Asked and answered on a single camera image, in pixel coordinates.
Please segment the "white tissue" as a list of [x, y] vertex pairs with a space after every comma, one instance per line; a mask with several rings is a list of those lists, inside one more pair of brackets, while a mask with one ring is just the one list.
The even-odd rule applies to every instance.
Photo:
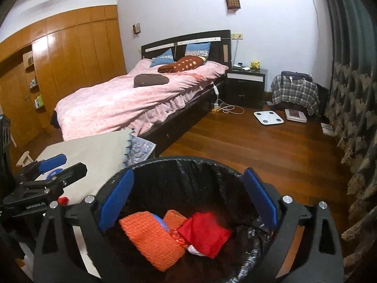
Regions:
[[201, 257], [204, 257], [205, 255], [202, 254], [200, 251], [198, 251], [193, 245], [189, 245], [187, 247], [187, 251], [191, 254], [194, 254], [196, 256], [201, 256]]

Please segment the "black nightstand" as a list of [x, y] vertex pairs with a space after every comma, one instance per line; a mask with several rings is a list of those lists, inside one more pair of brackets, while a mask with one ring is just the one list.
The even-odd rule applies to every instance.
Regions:
[[265, 102], [266, 70], [230, 68], [226, 72], [225, 101], [240, 107], [260, 109]]

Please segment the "wooden wardrobe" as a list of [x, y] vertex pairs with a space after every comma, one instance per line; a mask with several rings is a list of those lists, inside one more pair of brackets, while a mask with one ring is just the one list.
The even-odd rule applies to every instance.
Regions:
[[59, 13], [1, 41], [1, 109], [16, 145], [52, 130], [62, 98], [126, 72], [115, 4]]

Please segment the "blue plastic bag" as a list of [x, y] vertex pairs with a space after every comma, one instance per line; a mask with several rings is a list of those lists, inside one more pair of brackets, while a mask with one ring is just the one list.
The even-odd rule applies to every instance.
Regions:
[[163, 219], [161, 219], [159, 216], [151, 213], [151, 216], [160, 224], [160, 226], [168, 233], [169, 232], [169, 228], [167, 226], [167, 224], [164, 222]]

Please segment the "dark patterned curtain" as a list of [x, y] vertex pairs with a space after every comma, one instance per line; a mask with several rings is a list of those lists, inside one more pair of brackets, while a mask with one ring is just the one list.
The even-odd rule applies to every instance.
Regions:
[[352, 225], [341, 235], [353, 245], [343, 260], [352, 271], [376, 244], [376, 21], [361, 0], [327, 3], [334, 66], [325, 115], [352, 174]]

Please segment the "plaid cloth covered chair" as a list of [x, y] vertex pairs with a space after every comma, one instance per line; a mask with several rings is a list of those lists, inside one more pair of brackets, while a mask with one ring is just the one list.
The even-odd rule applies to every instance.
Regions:
[[289, 103], [307, 109], [310, 116], [319, 115], [318, 85], [307, 74], [281, 72], [271, 83], [272, 103]]

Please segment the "right wall lamp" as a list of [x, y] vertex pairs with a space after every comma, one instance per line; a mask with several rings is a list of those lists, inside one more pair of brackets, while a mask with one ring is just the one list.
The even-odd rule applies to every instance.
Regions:
[[241, 8], [240, 0], [225, 0], [225, 2], [228, 10], [239, 10]]

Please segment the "left blue pillow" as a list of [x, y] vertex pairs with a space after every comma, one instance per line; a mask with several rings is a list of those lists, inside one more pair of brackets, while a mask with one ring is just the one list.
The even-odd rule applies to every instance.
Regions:
[[163, 54], [152, 59], [150, 68], [158, 66], [158, 65], [168, 65], [171, 63], [174, 63], [174, 56], [172, 53], [172, 49], [168, 49]]

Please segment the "right blue patterned pillow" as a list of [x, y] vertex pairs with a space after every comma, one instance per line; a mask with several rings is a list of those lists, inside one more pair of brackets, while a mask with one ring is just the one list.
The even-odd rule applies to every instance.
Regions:
[[185, 49], [185, 56], [197, 56], [206, 61], [210, 55], [210, 47], [210, 42], [187, 44]]

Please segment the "white pink floor scale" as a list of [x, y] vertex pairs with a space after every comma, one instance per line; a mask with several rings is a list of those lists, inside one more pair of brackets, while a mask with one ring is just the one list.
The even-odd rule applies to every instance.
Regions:
[[307, 118], [305, 113], [302, 111], [298, 111], [295, 109], [285, 109], [284, 110], [285, 117], [289, 121], [294, 121], [298, 123], [307, 123]]

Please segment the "left wall lamp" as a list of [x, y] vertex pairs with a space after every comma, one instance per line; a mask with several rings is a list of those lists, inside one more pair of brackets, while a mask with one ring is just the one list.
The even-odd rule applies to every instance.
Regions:
[[138, 35], [140, 32], [141, 32], [141, 26], [140, 26], [140, 23], [136, 23], [132, 26], [133, 28], [133, 33], [135, 35]]

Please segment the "red cloth bag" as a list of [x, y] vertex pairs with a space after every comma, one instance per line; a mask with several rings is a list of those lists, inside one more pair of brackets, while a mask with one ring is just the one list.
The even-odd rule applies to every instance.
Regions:
[[230, 239], [232, 230], [222, 227], [213, 213], [194, 213], [177, 229], [185, 245], [193, 245], [205, 257], [214, 259]]

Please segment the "bed with pink cover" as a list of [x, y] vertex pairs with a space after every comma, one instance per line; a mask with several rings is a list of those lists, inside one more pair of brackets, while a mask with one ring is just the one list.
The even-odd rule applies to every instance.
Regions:
[[59, 100], [55, 111], [64, 141], [129, 128], [143, 134], [183, 109], [198, 93], [223, 76], [226, 65], [207, 61], [190, 71], [167, 74], [167, 84], [136, 87], [140, 74], [158, 73], [142, 59], [126, 75], [83, 87]]

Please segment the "white bathroom scale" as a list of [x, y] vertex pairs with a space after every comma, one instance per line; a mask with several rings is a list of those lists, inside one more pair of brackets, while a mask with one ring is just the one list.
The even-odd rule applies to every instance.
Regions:
[[264, 126], [283, 124], [284, 120], [274, 111], [256, 111], [254, 116]]

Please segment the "beige table cover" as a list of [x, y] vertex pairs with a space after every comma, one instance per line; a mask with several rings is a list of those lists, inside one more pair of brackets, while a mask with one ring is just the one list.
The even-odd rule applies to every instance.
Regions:
[[77, 204], [86, 196], [97, 194], [105, 182], [123, 168], [130, 141], [130, 130], [63, 141], [47, 146], [37, 160], [46, 160], [62, 153], [66, 156], [64, 168], [78, 162], [86, 165], [86, 176], [64, 189], [68, 204]]

